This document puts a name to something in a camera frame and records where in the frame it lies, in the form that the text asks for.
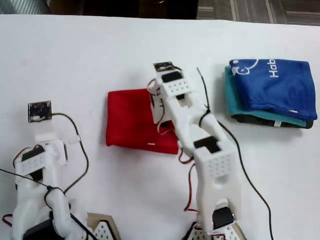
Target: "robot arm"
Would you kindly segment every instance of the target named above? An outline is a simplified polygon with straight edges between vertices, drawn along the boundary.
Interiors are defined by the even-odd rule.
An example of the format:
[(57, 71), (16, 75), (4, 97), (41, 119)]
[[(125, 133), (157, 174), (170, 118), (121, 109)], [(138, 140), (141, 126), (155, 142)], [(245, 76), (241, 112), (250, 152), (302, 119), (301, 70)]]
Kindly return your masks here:
[(16, 174), (34, 181), (16, 176), (17, 206), (13, 212), (12, 238), (85, 239), (86, 233), (72, 220), (71, 214), (84, 226), (88, 214), (75, 200), (69, 202), (60, 189), (61, 167), (67, 164), (67, 154), (51, 123), (51, 103), (30, 103), (29, 122), (37, 145), (25, 149), (14, 166)]
[(179, 146), (194, 158), (202, 229), (208, 234), (220, 232), (234, 223), (234, 216), (240, 217), (237, 149), (216, 118), (207, 112), (182, 69), (171, 62), (156, 63), (154, 67), (157, 77), (149, 89), (153, 121), (158, 125), (173, 122)]

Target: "red cloth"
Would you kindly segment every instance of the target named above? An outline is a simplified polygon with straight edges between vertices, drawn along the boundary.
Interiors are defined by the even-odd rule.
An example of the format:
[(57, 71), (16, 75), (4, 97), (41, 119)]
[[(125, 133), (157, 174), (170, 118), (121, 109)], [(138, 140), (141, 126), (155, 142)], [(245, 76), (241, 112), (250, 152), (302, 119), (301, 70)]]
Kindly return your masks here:
[[(160, 132), (167, 130), (160, 127)], [(146, 89), (108, 93), (106, 145), (177, 154), (178, 139), (173, 131), (157, 132), (153, 122), (150, 95)]]

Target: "blue cloth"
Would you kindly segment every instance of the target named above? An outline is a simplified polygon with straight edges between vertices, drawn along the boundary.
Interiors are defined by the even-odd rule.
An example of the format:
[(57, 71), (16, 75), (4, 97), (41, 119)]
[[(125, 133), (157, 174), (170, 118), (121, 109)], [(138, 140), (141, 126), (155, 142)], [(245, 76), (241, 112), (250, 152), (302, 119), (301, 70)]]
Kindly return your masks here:
[(246, 110), (242, 104), (238, 89), (235, 83), (234, 76), (230, 66), (224, 68), (225, 72), (225, 94), (226, 94), (226, 106), (228, 112), (231, 115), (252, 115), (258, 118), (267, 119), (271, 121), (285, 122), (301, 127), (307, 125), (306, 121), (297, 118), (284, 116), (278, 113), (269, 112), (265, 110)]
[(316, 94), (309, 63), (284, 59), (239, 59), (229, 62), (247, 110), (316, 120)]

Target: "wire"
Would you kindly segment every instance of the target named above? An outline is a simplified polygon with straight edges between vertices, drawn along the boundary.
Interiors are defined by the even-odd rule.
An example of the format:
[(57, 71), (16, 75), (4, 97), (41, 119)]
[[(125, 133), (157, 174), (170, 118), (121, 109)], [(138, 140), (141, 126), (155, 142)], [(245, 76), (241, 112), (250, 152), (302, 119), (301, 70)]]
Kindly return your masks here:
[(206, 111), (205, 113), (200, 117), (200, 120), (199, 120), (199, 127), (201, 128), (201, 123), (202, 123), (202, 120), (204, 119), (205, 116), (207, 116), (209, 113), (211, 113), (211, 110), (210, 110), (210, 104), (209, 104), (209, 98), (208, 98), (208, 91), (207, 91), (207, 86), (206, 86), (206, 83), (205, 83), (205, 79), (204, 79), (204, 76), (202, 76), (199, 68), (197, 67), (196, 68), (198, 73), (200, 74), (200, 77), (201, 77), (201, 80), (202, 80), (202, 83), (203, 83), (203, 87), (204, 87), (204, 92), (205, 92), (205, 98), (206, 98)]
[(10, 172), (10, 171), (4, 170), (4, 169), (2, 169), (2, 168), (0, 168), (0, 171), (5, 172), (5, 173), (7, 173), (7, 174), (15, 175), (15, 176), (18, 176), (18, 177), (21, 177), (21, 178), (24, 178), (24, 179), (28, 179), (28, 180), (30, 180), (30, 181), (33, 181), (33, 182), (37, 183), (37, 184), (41, 184), (41, 185), (45, 186), (46, 188), (48, 187), (47, 185), (43, 184), (42, 182), (33, 180), (32, 178), (28, 178), (28, 177), (26, 177), (26, 176), (22, 176), (22, 175), (20, 175), (20, 174)]
[(158, 121), (158, 123), (156, 124), (156, 131), (157, 131), (158, 134), (160, 134), (160, 135), (165, 135), (166, 133), (168, 133), (168, 132), (170, 132), (170, 131), (175, 132), (175, 130), (172, 129), (172, 128), (167, 129), (167, 130), (165, 130), (164, 132), (160, 132), (160, 125), (163, 123), (162, 120), (164, 119), (164, 116), (165, 116), (165, 113), (166, 113), (165, 104), (164, 104), (164, 101), (162, 100), (162, 98), (160, 98), (160, 101), (161, 101), (160, 107), (162, 107), (162, 116), (161, 116), (160, 120)]
[(191, 183), (191, 170), (192, 168), (195, 166), (195, 164), (192, 164), (192, 166), (190, 167), (190, 170), (189, 170), (189, 174), (188, 174), (188, 181), (189, 181), (189, 200), (188, 200), (188, 203), (186, 204), (185, 208), (184, 208), (184, 211), (185, 212), (196, 212), (196, 213), (199, 213), (198, 210), (196, 209), (193, 209), (193, 208), (189, 208), (190, 207), (190, 204), (191, 204), (191, 201), (192, 201), (192, 183)]
[(90, 232), (89, 229), (86, 228), (86, 226), (84, 226), (84, 225), (82, 224), (81, 221), (79, 221), (72, 213), (70, 213), (70, 215), (71, 215), (71, 218), (76, 222), (76, 224), (78, 224), (79, 227), (81, 227), (90, 237), (92, 237), (94, 240), (98, 240), (98, 239), (95, 237), (95, 235), (94, 235), (92, 232)]
[(189, 158), (189, 160), (187, 160), (187, 161), (182, 161), (182, 160), (181, 160), (181, 156), (182, 156), (183, 153), (184, 153), (184, 149), (181, 148), (181, 152), (180, 152), (180, 155), (179, 155), (179, 162), (180, 162), (180, 163), (182, 163), (182, 164), (189, 164), (189, 163), (191, 163), (191, 162), (194, 160), (194, 157), (192, 156), (192, 157)]
[[(202, 79), (202, 82), (203, 82), (203, 86), (204, 86), (204, 91), (205, 91), (205, 98), (206, 98), (206, 103), (207, 103), (207, 111), (205, 112), (205, 114), (201, 117), (202, 119), (208, 114), (208, 111), (210, 111), (210, 105), (209, 105), (209, 99), (208, 99), (208, 92), (207, 92), (207, 86), (206, 86), (206, 83), (205, 83), (205, 80), (202, 76), (202, 74), (200, 73), (200, 70), (198, 68), (196, 68), (201, 76), (201, 79)], [(218, 123), (220, 124), (220, 126), (230, 135), (230, 137), (234, 140), (235, 144), (236, 144), (236, 147), (238, 149), (238, 155), (239, 155), (239, 159), (240, 159), (240, 164), (241, 164), (241, 167), (242, 167), (242, 170), (244, 172), (244, 175), (246, 177), (246, 179), (248, 180), (249, 184), (251, 185), (251, 187), (253, 188), (253, 190), (256, 192), (256, 194), (258, 194), (258, 196), (261, 198), (261, 200), (264, 202), (264, 204), (266, 205), (267, 209), (268, 209), (268, 214), (269, 214), (269, 231), (270, 231), (270, 237), (271, 237), (271, 240), (274, 240), (274, 236), (273, 236), (273, 233), (272, 233), (272, 223), (271, 223), (271, 209), (270, 209), (270, 206), (269, 204), (267, 203), (267, 201), (264, 199), (264, 197), (261, 195), (261, 193), (257, 190), (257, 188), (255, 187), (255, 185), (252, 183), (252, 181), (250, 180), (248, 174), (247, 174), (247, 171), (245, 169), (245, 166), (244, 166), (244, 163), (243, 163), (243, 160), (242, 160), (242, 157), (241, 157), (241, 151), (240, 151), (240, 146), (239, 146), (239, 143), (238, 143), (238, 140), (237, 138), (232, 134), (232, 132), (227, 129), (220, 121), (218, 121)]]
[(205, 79), (204, 79), (204, 76), (202, 76), (199, 68), (197, 67), (196, 68), (198, 73), (200, 74), (200, 77), (201, 77), (201, 80), (202, 80), (202, 83), (203, 83), (203, 87), (204, 87), (204, 92), (205, 92), (205, 98), (206, 98), (206, 107), (208, 109), (210, 109), (210, 104), (209, 104), (209, 98), (208, 98), (208, 92), (207, 92), (207, 86), (206, 86), (206, 83), (205, 83)]
[(261, 200), (264, 202), (264, 204), (265, 204), (266, 207), (268, 208), (270, 237), (271, 237), (272, 240), (274, 240), (274, 236), (273, 236), (273, 233), (272, 233), (271, 209), (270, 209), (270, 206), (269, 206), (269, 204), (267, 203), (267, 201), (264, 199), (264, 197), (261, 195), (261, 193), (257, 190), (257, 188), (256, 188), (255, 185), (252, 183), (252, 181), (250, 180), (250, 178), (249, 178), (249, 176), (248, 176), (248, 174), (247, 174), (247, 171), (246, 171), (246, 169), (245, 169), (245, 166), (244, 166), (244, 163), (243, 163), (243, 160), (242, 160), (242, 157), (241, 157), (241, 151), (240, 151), (240, 146), (239, 146), (238, 140), (237, 140), (236, 137), (232, 134), (232, 132), (231, 132), (229, 129), (227, 129), (221, 122), (218, 121), (218, 123), (219, 123), (220, 126), (231, 136), (231, 138), (232, 138), (233, 141), (235, 142), (236, 147), (237, 147), (237, 149), (238, 149), (240, 164), (241, 164), (242, 170), (243, 170), (243, 172), (244, 172), (244, 175), (245, 175), (246, 179), (248, 180), (249, 184), (251, 185), (251, 187), (253, 188), (253, 190), (256, 192), (256, 194), (258, 194), (258, 196), (261, 198)]
[(12, 217), (12, 214), (5, 214), (2, 216), (2, 222), (7, 224), (9, 227), (12, 227), (12, 223), (9, 222), (6, 218)]
[[(66, 117), (67, 119), (69, 119), (70, 122), (72, 123), (73, 127), (74, 127), (75, 133), (80, 137), (79, 131), (78, 131), (78, 128), (77, 128), (77, 125), (76, 125), (76, 123), (74, 122), (74, 120), (73, 120), (70, 116), (68, 116), (67, 114), (61, 113), (61, 112), (52, 113), (52, 116), (56, 116), (56, 115), (64, 116), (64, 117)], [(88, 169), (89, 169), (89, 158), (88, 158), (88, 155), (87, 155), (87, 153), (86, 153), (86, 151), (85, 151), (85, 148), (84, 148), (84, 145), (83, 145), (83, 143), (82, 143), (81, 137), (80, 137), (79, 143), (80, 143), (82, 152), (83, 152), (84, 157), (85, 157), (85, 160), (86, 160), (85, 171), (84, 171), (84, 173), (83, 173), (80, 177), (78, 177), (72, 184), (70, 184), (70, 185), (63, 191), (64, 194), (66, 194), (77, 182), (79, 182), (79, 181), (87, 174)]]

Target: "black wire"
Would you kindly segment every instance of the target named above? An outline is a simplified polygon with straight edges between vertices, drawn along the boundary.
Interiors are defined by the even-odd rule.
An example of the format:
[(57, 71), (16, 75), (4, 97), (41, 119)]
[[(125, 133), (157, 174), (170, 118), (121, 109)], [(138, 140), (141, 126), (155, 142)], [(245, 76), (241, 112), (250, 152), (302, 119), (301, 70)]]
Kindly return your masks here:
[(71, 215), (71, 218), (76, 222), (76, 224), (78, 224), (79, 227), (81, 227), (90, 237), (92, 237), (94, 240), (98, 240), (98, 239), (95, 237), (95, 235), (94, 235), (92, 232), (90, 232), (89, 229), (86, 228), (86, 226), (84, 226), (84, 225), (82, 224), (81, 221), (79, 221), (72, 213), (70, 213), (70, 215)]
[(206, 111), (205, 111), (205, 113), (200, 117), (199, 124), (198, 124), (199, 127), (201, 128), (202, 120), (205, 118), (205, 116), (207, 116), (209, 113), (211, 113), (211, 110), (210, 110), (210, 104), (209, 104), (207, 86), (206, 86), (204, 77), (202, 76), (199, 68), (197, 67), (196, 69), (197, 69), (198, 73), (200, 74), (200, 77), (201, 77), (201, 80), (202, 80), (202, 83), (203, 83), (203, 87), (204, 87), (205, 98), (206, 98)]
[(240, 164), (242, 167), (242, 170), (244, 172), (244, 175), (246, 177), (246, 179), (248, 180), (249, 184), (251, 185), (251, 187), (253, 188), (253, 190), (256, 192), (256, 194), (258, 194), (258, 196), (261, 198), (261, 200), (264, 202), (264, 204), (266, 205), (266, 207), (268, 208), (268, 213), (269, 213), (269, 231), (270, 231), (270, 237), (272, 240), (274, 240), (274, 236), (272, 233), (272, 224), (271, 224), (271, 209), (269, 204), (267, 203), (267, 201), (264, 199), (264, 197), (261, 195), (261, 193), (256, 189), (255, 185), (251, 182), (247, 171), (245, 169), (244, 163), (242, 161), (242, 157), (241, 157), (241, 152), (240, 152), (240, 146), (238, 143), (238, 140), (236, 139), (236, 137), (231, 133), (231, 131), (229, 129), (227, 129), (221, 122), (218, 121), (218, 123), (220, 124), (220, 126), (232, 137), (232, 139), (234, 140), (236, 147), (238, 149), (238, 154), (239, 154), (239, 159), (240, 159)]
[(197, 67), (196, 68), (198, 70), (198, 73), (200, 74), (200, 77), (201, 77), (201, 80), (202, 80), (202, 83), (203, 83), (203, 87), (204, 87), (204, 92), (205, 92), (205, 98), (206, 98), (206, 107), (208, 109), (210, 109), (210, 105), (209, 105), (209, 98), (208, 98), (208, 92), (207, 92), (207, 86), (206, 86), (206, 83), (205, 83), (205, 79), (204, 79), (204, 76), (202, 76), (199, 68)]
[(33, 180), (32, 178), (28, 178), (28, 177), (26, 177), (26, 176), (22, 176), (22, 175), (20, 175), (20, 174), (10, 172), (10, 171), (4, 170), (4, 169), (2, 169), (2, 168), (0, 168), (0, 171), (5, 172), (5, 173), (7, 173), (7, 174), (15, 175), (15, 176), (18, 176), (18, 177), (21, 177), (21, 178), (24, 178), (24, 179), (28, 179), (28, 180), (30, 180), (30, 181), (33, 181), (33, 182), (37, 183), (37, 184), (41, 184), (41, 185), (45, 186), (46, 188), (48, 187), (47, 185), (43, 184), (42, 182)]
[[(53, 115), (53, 116), (55, 116), (55, 115), (61, 115), (61, 116), (66, 117), (67, 119), (69, 119), (70, 122), (72, 123), (73, 127), (74, 127), (75, 133), (80, 137), (79, 131), (78, 131), (78, 128), (77, 128), (77, 125), (76, 125), (76, 123), (74, 122), (74, 120), (73, 120), (70, 116), (68, 116), (67, 114), (61, 113), (61, 112), (52, 113), (52, 115)], [(85, 151), (85, 148), (84, 148), (84, 145), (83, 145), (83, 143), (82, 143), (81, 137), (80, 137), (80, 141), (79, 141), (79, 142), (80, 142), (80, 146), (81, 146), (82, 152), (83, 152), (84, 157), (85, 157), (85, 160), (86, 160), (86, 168), (85, 168), (84, 173), (83, 173), (80, 177), (78, 177), (72, 184), (70, 184), (70, 185), (63, 191), (64, 194), (66, 194), (77, 182), (79, 182), (79, 181), (87, 174), (88, 169), (89, 169), (89, 158), (88, 158), (88, 155), (87, 155), (87, 153), (86, 153), (86, 151)]]
[[(200, 118), (199, 121), (199, 127), (201, 127), (201, 121), (202, 119), (210, 113), (210, 106), (209, 106), (209, 99), (208, 99), (208, 93), (207, 93), (207, 86), (204, 80), (204, 77), (202, 76), (202, 74), (199, 71), (199, 68), (196, 68), (201, 76), (202, 82), (203, 82), (203, 86), (204, 86), (204, 91), (205, 91), (205, 97), (206, 97), (206, 103), (207, 103), (207, 111), (205, 112), (205, 114)], [(264, 204), (266, 205), (266, 207), (268, 208), (268, 214), (269, 214), (269, 231), (270, 231), (270, 237), (272, 240), (274, 240), (274, 236), (272, 233), (272, 223), (271, 223), (271, 208), (269, 206), (269, 204), (267, 203), (267, 201), (264, 199), (264, 197), (261, 195), (261, 193), (257, 190), (257, 188), (255, 187), (255, 185), (252, 183), (252, 181), (250, 180), (247, 171), (245, 169), (242, 157), (241, 157), (241, 151), (240, 151), (240, 146), (238, 143), (238, 140), (236, 139), (236, 137), (232, 134), (232, 132), (227, 129), (221, 122), (218, 121), (218, 123), (220, 124), (220, 126), (231, 136), (231, 138), (234, 140), (236, 147), (238, 149), (238, 155), (239, 155), (239, 159), (240, 159), (240, 164), (242, 167), (242, 170), (244, 172), (244, 175), (246, 177), (246, 179), (248, 180), (249, 184), (251, 185), (251, 187), (253, 188), (253, 190), (256, 192), (256, 194), (258, 194), (258, 196), (261, 198), (261, 200), (264, 202)]]

